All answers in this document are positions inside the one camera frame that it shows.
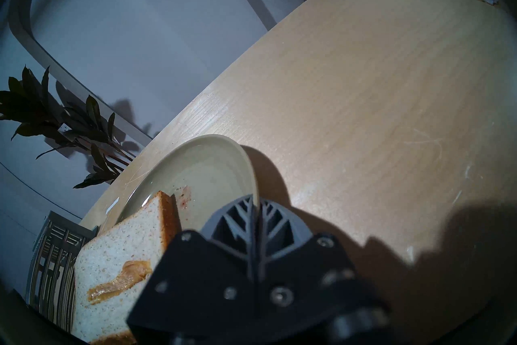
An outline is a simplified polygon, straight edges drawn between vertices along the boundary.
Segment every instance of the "plant stem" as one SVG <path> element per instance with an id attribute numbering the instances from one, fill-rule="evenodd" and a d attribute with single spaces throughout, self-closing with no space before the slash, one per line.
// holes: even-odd
<path id="1" fill-rule="evenodd" d="M 87 144 L 89 144 L 89 145 L 90 145 L 90 148 L 91 148 L 91 142 L 89 142 L 88 140 L 84 139 L 83 137 L 81 137 L 81 139 L 82 139 L 82 140 L 84 140 Z M 104 154 L 106 155 L 106 157 L 110 157 L 110 158 L 112 158 L 113 160 L 118 161 L 120 164 L 124 164 L 125 166 L 128 166 L 128 165 L 129 165 L 129 163 L 126 163 L 124 160 L 119 159 L 117 156 L 113 156 L 113 155 L 109 154 L 106 150 L 104 150 L 104 149 L 103 149 L 103 148 L 101 148 L 101 147 L 99 147 L 99 151 L 100 151 L 101 153 L 104 153 Z"/>
<path id="2" fill-rule="evenodd" d="M 126 155 L 126 153 L 124 152 L 124 150 L 122 150 L 121 148 L 119 148 L 117 145 L 115 145 L 114 143 L 108 143 L 112 148 L 114 148 L 115 150 L 117 150 L 120 154 L 122 154 L 125 158 L 127 158 L 129 161 L 133 161 L 133 159 L 129 156 Z"/>

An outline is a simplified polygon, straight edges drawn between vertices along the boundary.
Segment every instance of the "screw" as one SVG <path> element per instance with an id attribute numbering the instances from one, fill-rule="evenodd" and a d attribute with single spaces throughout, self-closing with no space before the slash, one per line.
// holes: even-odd
<path id="1" fill-rule="evenodd" d="M 286 307 L 293 302 L 294 294 L 289 288 L 275 287 L 271 290 L 269 299 L 274 305 Z"/>
<path id="2" fill-rule="evenodd" d="M 224 290 L 224 298 L 229 301 L 234 300 L 237 297 L 237 290 L 234 287 L 228 287 Z"/>
<path id="3" fill-rule="evenodd" d="M 162 281 L 156 284 L 154 290 L 158 293 L 165 293 L 167 290 L 167 281 Z"/>
<path id="4" fill-rule="evenodd" d="M 327 238 L 326 236 L 318 238 L 316 242 L 318 245 L 323 246 L 324 248 L 331 248 L 334 246 L 334 241 L 330 238 Z"/>
<path id="5" fill-rule="evenodd" d="M 322 278 L 322 285 L 328 287 L 338 280 L 338 272 L 336 270 L 328 271 Z"/>

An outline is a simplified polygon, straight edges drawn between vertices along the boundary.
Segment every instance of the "crumb stain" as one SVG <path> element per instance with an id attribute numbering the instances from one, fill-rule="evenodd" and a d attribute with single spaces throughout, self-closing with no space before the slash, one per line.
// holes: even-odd
<path id="1" fill-rule="evenodd" d="M 178 208 L 186 209 L 189 205 L 189 202 L 192 200 L 192 191 L 190 186 L 184 186 L 181 194 L 178 198 Z"/>

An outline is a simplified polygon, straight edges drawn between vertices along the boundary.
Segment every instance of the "green leaf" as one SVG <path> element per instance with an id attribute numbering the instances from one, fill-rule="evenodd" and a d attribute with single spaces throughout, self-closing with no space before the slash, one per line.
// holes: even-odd
<path id="1" fill-rule="evenodd" d="M 107 137 L 113 140 L 113 124 L 115 124 L 115 113 L 110 115 L 110 119 L 107 120 Z"/>
<path id="2" fill-rule="evenodd" d="M 21 123 L 16 128 L 15 134 L 11 137 L 11 140 L 14 139 L 16 135 L 20 136 L 37 136 L 39 135 L 39 131 L 35 129 L 35 127 L 29 123 Z"/>
<path id="3" fill-rule="evenodd" d="M 16 92 L 10 92 L 9 90 L 0 90 L 0 103 L 5 104 L 6 106 L 19 108 L 21 110 L 32 111 L 40 108 L 37 102 L 33 102 L 27 97 Z"/>
<path id="4" fill-rule="evenodd" d="M 77 115 L 79 115 L 84 120 L 84 122 L 86 123 L 87 126 L 89 126 L 91 128 L 97 127 L 97 124 L 91 120 L 90 116 L 81 107 L 77 106 L 74 103 L 68 103 L 68 105 L 70 107 L 65 107 L 65 109 L 68 112 L 70 112 L 70 113 L 74 112 Z"/>
<path id="5" fill-rule="evenodd" d="M 106 158 L 106 155 L 103 154 L 102 155 L 104 157 L 104 162 L 106 163 L 106 165 L 110 168 L 111 171 L 113 171 L 117 176 L 120 175 L 119 171 L 117 168 L 120 168 L 117 164 L 115 163 L 112 163 L 111 161 L 109 161 L 107 158 Z"/>
<path id="6" fill-rule="evenodd" d="M 27 97 L 30 100 L 39 102 L 38 91 L 36 90 L 36 86 L 34 84 L 35 79 L 36 78 L 34 77 L 34 74 L 32 73 L 32 71 L 27 67 L 23 67 L 23 71 L 22 71 L 23 90 L 25 91 L 25 94 L 27 95 Z"/>
<path id="7" fill-rule="evenodd" d="M 43 156 L 44 154 L 47 154 L 47 153 L 50 153 L 50 152 L 54 152 L 54 151 L 56 151 L 56 150 L 61 150 L 61 149 L 64 149 L 64 148 L 66 148 L 66 147 L 75 147 L 75 145 L 74 145 L 74 144 L 70 144 L 70 145 L 63 145 L 63 146 L 56 147 L 56 148 L 54 148 L 54 149 L 47 150 L 46 152 L 43 152 L 43 153 L 41 153 L 38 157 L 36 157 L 36 160 L 37 160 L 38 158 L 40 158 L 41 156 Z"/>
<path id="8" fill-rule="evenodd" d="M 49 139 L 53 139 L 58 145 L 65 145 L 70 143 L 65 136 L 59 132 L 58 128 L 48 125 L 40 125 L 39 129 L 41 131 L 41 135 L 48 137 Z"/>
<path id="9" fill-rule="evenodd" d="M 107 135 L 104 132 L 96 131 L 93 129 L 82 133 L 81 136 L 87 137 L 90 140 L 95 140 L 96 142 L 109 143 Z"/>
<path id="10" fill-rule="evenodd" d="M 25 97 L 25 90 L 23 90 L 22 83 L 12 76 L 9 77 L 9 90 L 11 90 L 13 93 Z"/>
<path id="11" fill-rule="evenodd" d="M 41 100 L 46 110 L 49 110 L 49 68 L 45 70 L 41 79 Z"/>
<path id="12" fill-rule="evenodd" d="M 10 119 L 16 122 L 41 123 L 45 120 L 45 115 L 34 113 L 31 111 L 6 110 L 3 104 L 0 104 L 0 113 L 4 114 L 3 119 Z"/>
<path id="13" fill-rule="evenodd" d="M 61 133 L 57 130 L 57 128 L 45 124 L 33 124 L 24 122 L 18 126 L 15 134 L 12 136 L 11 140 L 16 136 L 37 136 L 44 135 L 49 139 L 53 139 L 58 145 L 69 145 L 71 142 L 66 139 Z"/>
<path id="14" fill-rule="evenodd" d="M 92 96 L 88 96 L 86 99 L 86 112 L 88 116 L 97 124 L 97 128 L 99 130 L 103 130 L 102 128 L 102 118 L 100 116 L 99 103 Z"/>
<path id="15" fill-rule="evenodd" d="M 75 185 L 74 189 L 86 188 L 91 185 L 98 185 L 103 182 L 111 181 L 117 178 L 113 172 L 99 171 L 94 174 L 88 174 L 84 181 L 80 184 Z"/>
<path id="16" fill-rule="evenodd" d="M 111 172 L 104 162 L 104 158 L 102 157 L 102 154 L 100 153 L 100 150 L 95 145 L 95 143 L 91 144 L 90 152 L 97 166 L 101 167 L 104 171 Z"/>

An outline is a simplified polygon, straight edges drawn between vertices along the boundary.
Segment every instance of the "scratch mark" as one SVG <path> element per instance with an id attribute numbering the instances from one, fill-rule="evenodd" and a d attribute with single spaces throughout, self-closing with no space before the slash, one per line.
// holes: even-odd
<path id="1" fill-rule="evenodd" d="M 128 186 L 131 182 L 134 182 L 134 181 L 136 181 L 137 179 L 139 179 L 139 178 L 143 177 L 144 175 L 147 175 L 148 173 L 149 173 L 149 171 L 144 172 L 142 175 L 137 176 L 135 179 L 131 179 L 131 180 L 126 184 L 126 186 Z"/>
<path id="2" fill-rule="evenodd" d="M 461 192 L 462 192 L 461 190 L 458 192 L 458 194 L 456 195 L 456 199 L 454 199 L 454 201 L 452 202 L 453 204 L 458 201 L 458 199 L 460 198 Z"/>
<path id="3" fill-rule="evenodd" d="M 438 158 L 436 159 L 436 161 L 441 160 L 441 154 L 443 152 L 443 148 L 442 148 L 440 142 L 442 140 L 445 140 L 445 139 L 443 137 L 441 137 L 439 139 L 431 139 L 431 137 L 427 133 L 425 133 L 425 132 L 419 131 L 418 129 L 415 129 L 415 128 L 413 128 L 413 131 L 415 131 L 419 135 L 422 135 L 423 137 L 426 137 L 427 140 L 420 140 L 420 141 L 413 141 L 413 142 L 402 142 L 402 143 L 404 143 L 406 145 L 434 143 L 434 144 L 438 145 L 438 148 L 440 149 L 440 154 L 438 155 Z"/>
<path id="4" fill-rule="evenodd" d="M 427 137 L 427 139 L 430 139 L 430 138 L 431 138 L 427 133 L 422 132 L 422 131 L 419 131 L 418 129 L 413 128 L 413 131 L 415 131 L 415 132 L 416 132 L 417 134 L 419 134 L 419 135 L 422 135 L 422 136 L 424 136 L 424 137 Z"/>
<path id="5" fill-rule="evenodd" d="M 408 246 L 406 251 L 407 251 L 407 255 L 410 257 L 411 262 L 414 263 L 415 255 L 413 254 L 413 246 Z"/>
<path id="6" fill-rule="evenodd" d="M 470 179 L 470 180 L 472 180 L 472 178 L 468 176 L 468 171 L 471 169 L 471 167 L 472 167 L 472 164 L 469 164 L 469 165 L 467 166 L 467 169 L 465 170 L 465 179 Z"/>

